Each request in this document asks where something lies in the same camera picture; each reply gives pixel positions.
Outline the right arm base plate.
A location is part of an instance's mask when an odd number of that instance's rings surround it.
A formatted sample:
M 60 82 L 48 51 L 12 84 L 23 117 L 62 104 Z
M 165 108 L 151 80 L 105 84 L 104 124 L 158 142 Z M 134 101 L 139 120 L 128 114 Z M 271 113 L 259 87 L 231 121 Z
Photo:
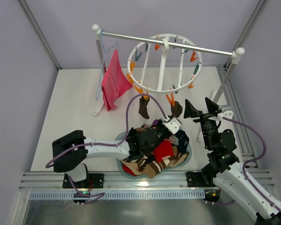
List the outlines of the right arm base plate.
M 216 187 L 213 183 L 213 177 L 204 172 L 189 171 L 186 173 L 186 181 L 189 188 Z

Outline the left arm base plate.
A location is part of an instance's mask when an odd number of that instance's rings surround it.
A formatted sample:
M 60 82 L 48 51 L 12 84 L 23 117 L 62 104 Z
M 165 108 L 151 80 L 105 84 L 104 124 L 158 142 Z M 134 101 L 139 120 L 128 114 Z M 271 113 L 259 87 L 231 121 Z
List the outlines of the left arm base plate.
M 79 182 L 73 181 L 73 183 L 76 188 L 84 188 L 84 189 L 99 188 L 99 189 L 101 189 L 104 186 L 104 174 L 103 173 L 89 173 L 85 180 L 82 180 Z M 69 181 L 67 174 L 64 175 L 62 188 L 64 188 L 64 189 L 73 188 Z

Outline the red sock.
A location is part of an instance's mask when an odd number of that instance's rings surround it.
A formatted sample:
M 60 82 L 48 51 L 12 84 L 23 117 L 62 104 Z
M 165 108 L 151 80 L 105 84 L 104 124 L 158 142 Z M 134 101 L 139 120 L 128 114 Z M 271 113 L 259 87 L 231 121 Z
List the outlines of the red sock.
M 163 141 L 153 150 L 153 155 L 156 162 L 162 162 L 163 160 L 172 157 L 174 152 L 171 143 L 169 141 Z

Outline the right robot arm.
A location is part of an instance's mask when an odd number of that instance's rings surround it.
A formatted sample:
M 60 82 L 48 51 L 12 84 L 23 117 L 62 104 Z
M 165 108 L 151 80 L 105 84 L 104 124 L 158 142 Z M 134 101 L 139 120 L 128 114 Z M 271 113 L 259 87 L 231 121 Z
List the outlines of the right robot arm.
M 187 172 L 188 187 L 218 187 L 237 202 L 257 225 L 281 225 L 281 201 L 273 197 L 249 174 L 247 162 L 240 162 L 234 154 L 236 138 L 230 129 L 218 131 L 222 120 L 226 120 L 254 132 L 261 140 L 263 152 L 266 143 L 254 128 L 233 119 L 233 111 L 227 105 L 218 105 L 205 98 L 207 112 L 197 110 L 191 102 L 185 100 L 184 118 L 192 118 L 199 123 L 203 135 L 208 164 L 199 172 Z

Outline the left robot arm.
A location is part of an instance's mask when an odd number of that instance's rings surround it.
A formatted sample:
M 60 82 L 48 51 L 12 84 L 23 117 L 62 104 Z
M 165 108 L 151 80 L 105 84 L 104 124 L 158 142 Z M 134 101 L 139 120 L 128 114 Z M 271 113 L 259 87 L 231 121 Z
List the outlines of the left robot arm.
M 163 127 L 147 127 L 143 131 L 132 128 L 127 136 L 117 141 L 96 141 L 75 130 L 52 142 L 52 166 L 56 173 L 69 175 L 74 184 L 89 180 L 88 158 L 115 158 L 118 160 L 138 160 L 153 152 L 165 139 L 173 134 Z

